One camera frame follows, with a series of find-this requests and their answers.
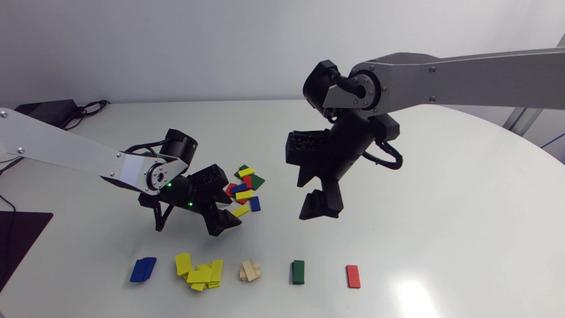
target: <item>green block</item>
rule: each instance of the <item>green block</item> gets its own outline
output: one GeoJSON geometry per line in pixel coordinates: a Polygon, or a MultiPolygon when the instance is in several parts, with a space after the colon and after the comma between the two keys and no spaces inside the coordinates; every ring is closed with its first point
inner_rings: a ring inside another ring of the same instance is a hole
{"type": "Polygon", "coordinates": [[[243,178],[240,177],[239,172],[240,172],[241,170],[247,169],[247,168],[249,168],[249,167],[246,166],[246,165],[242,165],[242,166],[239,168],[239,170],[237,170],[236,173],[234,173],[233,175],[235,175],[236,178],[238,178],[239,180],[243,180],[243,178]]]}
{"type": "Polygon", "coordinates": [[[253,190],[257,190],[263,183],[265,183],[265,179],[256,174],[251,175],[251,188],[253,190]]]}
{"type": "Polygon", "coordinates": [[[292,284],[304,285],[304,261],[292,262],[292,284]]]}

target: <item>black mat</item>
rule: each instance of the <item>black mat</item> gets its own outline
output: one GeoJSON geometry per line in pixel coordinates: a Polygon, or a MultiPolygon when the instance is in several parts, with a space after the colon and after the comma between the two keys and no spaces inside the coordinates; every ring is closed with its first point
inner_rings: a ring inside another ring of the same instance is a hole
{"type": "Polygon", "coordinates": [[[0,291],[47,226],[53,213],[16,212],[14,228],[8,237],[13,217],[12,211],[0,211],[0,291]]]}

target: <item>blue block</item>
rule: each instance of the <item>blue block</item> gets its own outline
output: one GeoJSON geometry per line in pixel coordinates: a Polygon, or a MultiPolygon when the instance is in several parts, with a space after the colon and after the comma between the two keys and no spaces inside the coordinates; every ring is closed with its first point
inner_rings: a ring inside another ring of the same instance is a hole
{"type": "Polygon", "coordinates": [[[259,203],[259,197],[258,196],[252,197],[251,199],[249,199],[249,202],[251,202],[251,210],[253,212],[261,211],[261,204],[259,203]]]}
{"type": "Polygon", "coordinates": [[[151,272],[155,267],[157,259],[154,257],[145,257],[137,260],[133,267],[132,276],[129,278],[130,282],[143,282],[151,277],[151,272]]]}
{"type": "Polygon", "coordinates": [[[247,191],[247,184],[242,183],[239,186],[232,187],[232,194],[236,194],[238,192],[247,191]]]}
{"type": "Polygon", "coordinates": [[[156,257],[146,257],[147,259],[147,267],[145,268],[145,273],[143,280],[146,281],[151,277],[151,273],[153,272],[153,268],[155,267],[155,263],[157,263],[156,257]]]}

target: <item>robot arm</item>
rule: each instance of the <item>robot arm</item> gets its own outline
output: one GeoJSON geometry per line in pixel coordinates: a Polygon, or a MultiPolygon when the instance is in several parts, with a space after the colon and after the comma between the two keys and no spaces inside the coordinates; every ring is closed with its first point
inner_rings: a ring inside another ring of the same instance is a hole
{"type": "Polygon", "coordinates": [[[400,134],[388,113],[427,103],[565,109],[563,78],[563,47],[455,58],[395,53],[356,65],[347,78],[331,61],[320,62],[303,94],[333,127],[294,131],[286,142],[286,162],[300,166],[298,186],[318,177],[323,188],[306,196],[300,219],[338,217],[338,181],[360,156],[402,166],[388,144],[400,134]],[[367,153],[373,142],[395,161],[367,153]]]}
{"type": "Polygon", "coordinates": [[[212,165],[192,175],[182,175],[197,145],[190,136],[170,129],[162,141],[117,151],[17,111],[0,108],[0,153],[99,175],[116,186],[140,192],[138,201],[153,209],[157,231],[163,229],[173,207],[180,207],[201,214],[208,233],[217,236],[241,221],[216,206],[216,202],[232,202],[222,190],[228,179],[220,167],[212,165]],[[156,146],[161,146],[158,154],[151,149],[156,146]],[[133,153],[138,149],[150,152],[133,153]],[[164,214],[160,202],[169,204],[164,214]]]}

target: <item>blue cable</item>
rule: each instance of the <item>blue cable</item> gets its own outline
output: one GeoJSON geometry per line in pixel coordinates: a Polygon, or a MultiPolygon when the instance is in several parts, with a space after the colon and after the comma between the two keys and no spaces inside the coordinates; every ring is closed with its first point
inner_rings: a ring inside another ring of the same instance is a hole
{"type": "Polygon", "coordinates": [[[543,147],[545,147],[545,146],[551,144],[552,142],[556,141],[557,139],[559,139],[559,138],[561,138],[561,137],[563,137],[563,136],[565,136],[565,132],[564,132],[563,134],[561,134],[560,136],[556,137],[555,139],[553,139],[552,141],[548,142],[547,144],[541,146],[540,148],[543,148],[543,147]]]}

